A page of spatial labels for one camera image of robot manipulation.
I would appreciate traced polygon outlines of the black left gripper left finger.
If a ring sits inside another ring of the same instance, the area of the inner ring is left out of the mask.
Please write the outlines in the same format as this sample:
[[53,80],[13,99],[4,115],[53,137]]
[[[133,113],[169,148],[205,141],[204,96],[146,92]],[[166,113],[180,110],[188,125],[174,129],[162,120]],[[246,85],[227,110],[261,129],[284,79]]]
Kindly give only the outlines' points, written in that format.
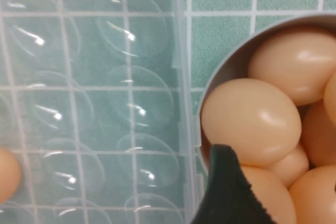
[[275,223],[228,145],[211,148],[207,188],[192,223]]

